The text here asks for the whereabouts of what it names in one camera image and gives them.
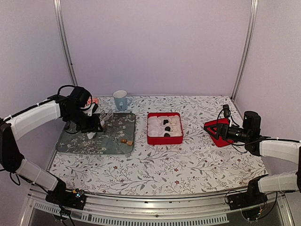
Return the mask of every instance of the gray tray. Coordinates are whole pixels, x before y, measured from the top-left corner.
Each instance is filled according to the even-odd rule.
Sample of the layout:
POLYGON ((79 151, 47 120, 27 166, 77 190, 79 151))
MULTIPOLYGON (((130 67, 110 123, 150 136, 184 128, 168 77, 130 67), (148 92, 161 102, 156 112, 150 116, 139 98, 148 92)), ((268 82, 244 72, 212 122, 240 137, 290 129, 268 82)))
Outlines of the gray tray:
MULTIPOLYGON (((63 131, 56 149, 58 152, 76 154, 129 154, 135 144, 135 122, 133 113, 114 113, 106 122, 106 131, 97 133, 91 140, 84 133, 72 135, 63 131), (133 141, 133 145, 121 143, 121 139, 133 141)), ((75 131, 74 123, 68 131, 75 131)))

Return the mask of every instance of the red label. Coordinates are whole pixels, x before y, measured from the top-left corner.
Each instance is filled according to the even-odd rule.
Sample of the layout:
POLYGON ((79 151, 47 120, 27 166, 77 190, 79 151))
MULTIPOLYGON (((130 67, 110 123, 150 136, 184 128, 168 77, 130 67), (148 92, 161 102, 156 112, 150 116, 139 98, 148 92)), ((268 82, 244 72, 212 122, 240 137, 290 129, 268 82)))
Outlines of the red label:
MULTIPOLYGON (((98 98, 93 97, 92 98, 92 103, 98 104, 99 103, 98 98)), ((91 98, 89 98, 89 100, 87 101, 87 105, 86 106, 89 106, 90 104, 91 104, 91 98)))

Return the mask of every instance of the red tray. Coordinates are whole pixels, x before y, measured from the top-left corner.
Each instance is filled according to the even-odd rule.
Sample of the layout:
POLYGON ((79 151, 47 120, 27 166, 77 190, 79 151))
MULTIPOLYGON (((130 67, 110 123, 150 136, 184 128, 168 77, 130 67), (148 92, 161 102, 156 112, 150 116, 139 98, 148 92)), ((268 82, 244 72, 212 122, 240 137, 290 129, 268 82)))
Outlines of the red tray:
POLYGON ((182 131, 182 136, 180 137, 150 137, 148 135, 148 128, 147 128, 147 143, 149 145, 179 145, 183 143, 183 137, 184 137, 184 132, 183 132, 183 127, 182 127, 182 122, 181 122, 181 116, 179 113, 172 112, 172 113, 149 113, 147 115, 147 121, 149 120, 150 117, 153 116, 176 116, 178 115, 180 117, 180 123, 181 123, 181 131, 182 131))

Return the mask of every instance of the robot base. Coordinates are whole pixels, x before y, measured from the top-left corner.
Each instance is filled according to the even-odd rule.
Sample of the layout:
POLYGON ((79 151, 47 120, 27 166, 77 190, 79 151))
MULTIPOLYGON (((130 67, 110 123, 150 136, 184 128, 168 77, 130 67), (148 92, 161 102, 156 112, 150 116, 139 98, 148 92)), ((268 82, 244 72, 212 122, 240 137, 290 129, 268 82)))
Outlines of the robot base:
POLYGON ((268 201, 267 196, 263 193, 250 197, 250 195, 248 195, 247 192, 244 192, 229 195, 227 196, 227 198, 230 210, 237 210, 245 207, 250 207, 268 201))
MULTIPOLYGON (((80 197, 76 197, 76 194, 73 194, 71 192, 66 191, 66 197, 67 197, 67 199, 65 200, 65 202, 61 203, 62 206, 70 207, 70 208, 77 209, 77 210, 83 210, 84 209, 85 204, 86 204, 86 199, 87 199, 87 197, 85 195, 81 195, 80 197)), ((47 202, 57 204, 57 202, 54 201, 52 199, 52 197, 49 196, 49 195, 46 196, 45 200, 47 202)))

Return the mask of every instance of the metal pole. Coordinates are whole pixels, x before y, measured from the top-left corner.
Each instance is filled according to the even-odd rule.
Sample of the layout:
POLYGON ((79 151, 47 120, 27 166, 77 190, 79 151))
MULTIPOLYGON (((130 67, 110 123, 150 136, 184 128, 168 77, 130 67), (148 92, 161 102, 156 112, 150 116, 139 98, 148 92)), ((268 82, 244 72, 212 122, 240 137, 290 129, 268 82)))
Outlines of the metal pole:
POLYGON ((235 81, 234 89, 233 89, 233 92, 231 95, 231 99, 233 101, 235 101, 235 99, 237 97, 239 86, 240 86, 240 83, 241 83, 241 80, 242 80, 242 77, 244 74, 244 70, 246 67, 246 61, 248 58, 249 49, 251 46, 251 41, 252 41, 252 36, 253 36, 253 31, 254 31, 254 27, 255 27, 257 7, 258 7, 258 0, 252 0, 251 13, 250 13, 250 19, 249 19, 249 27, 248 27, 248 32, 247 32, 247 36, 246 36, 244 52, 243 52, 243 56, 241 58, 241 62, 239 65, 238 75, 237 75, 237 78, 235 81))
POLYGON ((66 31, 65 31, 65 27, 64 27, 64 23, 63 23, 61 1, 54 0, 54 5, 55 5, 55 15, 56 15, 57 26, 58 26, 58 30, 60 33, 60 38, 61 38, 61 42, 62 42, 62 47, 63 47, 66 63, 68 66, 71 83, 72 83, 72 85, 77 86, 78 83, 76 80, 73 63, 71 60, 71 55, 70 55, 69 47, 68 47, 68 43, 67 43, 66 31))

